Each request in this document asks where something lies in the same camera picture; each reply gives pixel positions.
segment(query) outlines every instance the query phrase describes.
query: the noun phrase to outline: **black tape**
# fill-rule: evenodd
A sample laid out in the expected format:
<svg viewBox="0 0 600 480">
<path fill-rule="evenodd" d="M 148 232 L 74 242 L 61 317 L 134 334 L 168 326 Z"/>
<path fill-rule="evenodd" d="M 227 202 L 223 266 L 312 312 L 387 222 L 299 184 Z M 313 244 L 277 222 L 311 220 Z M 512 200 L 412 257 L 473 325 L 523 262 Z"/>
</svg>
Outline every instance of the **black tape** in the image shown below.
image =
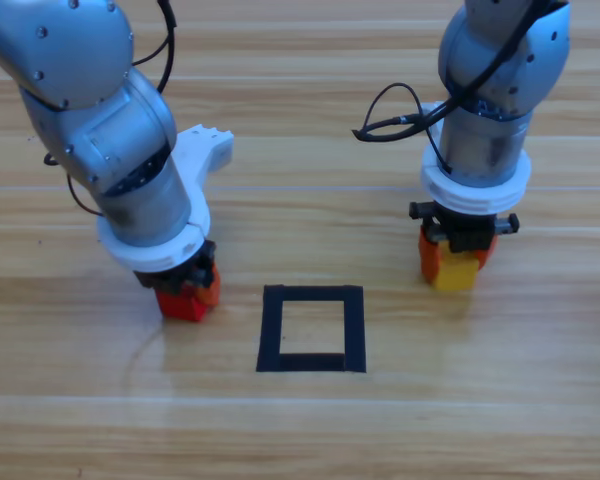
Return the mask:
<svg viewBox="0 0 600 480">
<path fill-rule="evenodd" d="M 284 302 L 343 302 L 344 353 L 281 354 Z M 366 373 L 364 291 L 362 287 L 265 286 L 258 372 Z"/>
</svg>

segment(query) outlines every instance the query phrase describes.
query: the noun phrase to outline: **white ring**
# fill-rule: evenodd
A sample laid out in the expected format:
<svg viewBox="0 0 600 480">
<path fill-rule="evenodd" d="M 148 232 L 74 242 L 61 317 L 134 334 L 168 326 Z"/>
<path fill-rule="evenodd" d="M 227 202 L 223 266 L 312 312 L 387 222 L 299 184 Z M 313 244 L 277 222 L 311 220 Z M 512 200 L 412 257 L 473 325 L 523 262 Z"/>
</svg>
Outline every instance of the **white ring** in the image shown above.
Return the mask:
<svg viewBox="0 0 600 480">
<path fill-rule="evenodd" d="M 497 215 L 510 210 L 524 197 L 529 178 L 531 159 L 524 150 L 513 177 L 502 185 L 489 188 L 467 187 L 451 180 L 440 170 L 431 145 L 427 145 L 422 156 L 422 186 L 433 200 L 458 213 Z"/>
</svg>

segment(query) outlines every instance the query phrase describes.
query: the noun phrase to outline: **table surface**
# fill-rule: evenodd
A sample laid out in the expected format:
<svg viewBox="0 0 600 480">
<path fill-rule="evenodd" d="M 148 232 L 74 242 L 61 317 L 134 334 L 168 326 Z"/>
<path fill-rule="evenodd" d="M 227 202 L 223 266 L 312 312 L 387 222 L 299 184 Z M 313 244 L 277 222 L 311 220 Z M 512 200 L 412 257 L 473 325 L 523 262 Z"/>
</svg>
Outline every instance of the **table surface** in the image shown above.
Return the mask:
<svg viewBox="0 0 600 480">
<path fill-rule="evenodd" d="M 206 189 L 222 304 L 163 321 L 0 70 L 0 480 L 600 479 L 600 0 L 574 2 L 535 115 L 523 228 L 456 294 L 423 283 L 407 214 L 426 138 L 350 129 L 394 81 L 444 99 L 460 1 L 172 3 L 179 128 L 236 135 Z M 121 5 L 148 54 L 155 1 Z M 393 92 L 377 118 L 413 108 Z M 256 373 L 269 284 L 363 286 L 368 373 Z M 341 305 L 285 305 L 283 352 L 338 351 L 342 332 Z"/>
</svg>

